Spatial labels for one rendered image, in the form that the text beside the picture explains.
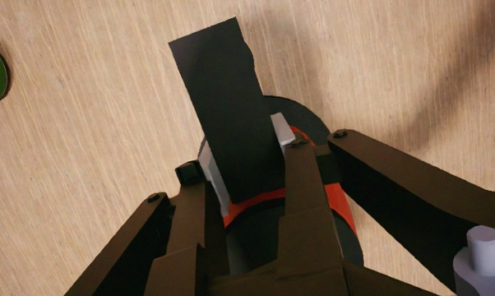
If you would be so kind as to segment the black round kettle base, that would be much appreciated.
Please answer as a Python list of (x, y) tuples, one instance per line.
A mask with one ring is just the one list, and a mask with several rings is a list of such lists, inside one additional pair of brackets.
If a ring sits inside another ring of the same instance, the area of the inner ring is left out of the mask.
[(299, 102), (275, 95), (263, 95), (270, 115), (281, 112), (286, 122), (308, 135), (316, 146), (328, 144), (331, 134), (326, 124), (309, 108)]

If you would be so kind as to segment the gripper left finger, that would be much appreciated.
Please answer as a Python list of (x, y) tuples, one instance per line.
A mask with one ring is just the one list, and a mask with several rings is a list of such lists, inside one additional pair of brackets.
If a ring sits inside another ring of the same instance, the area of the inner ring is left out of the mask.
[(179, 194), (149, 195), (63, 296), (204, 296), (204, 280), (230, 275), (230, 197), (207, 141), (174, 172)]

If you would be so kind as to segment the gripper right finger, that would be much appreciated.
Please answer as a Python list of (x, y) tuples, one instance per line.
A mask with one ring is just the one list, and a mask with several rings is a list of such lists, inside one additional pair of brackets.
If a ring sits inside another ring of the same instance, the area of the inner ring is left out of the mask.
[(271, 296), (350, 296), (325, 188), (334, 183), (451, 292), (495, 296), (494, 191), (353, 129), (313, 146), (281, 112), (271, 120), (285, 158)]

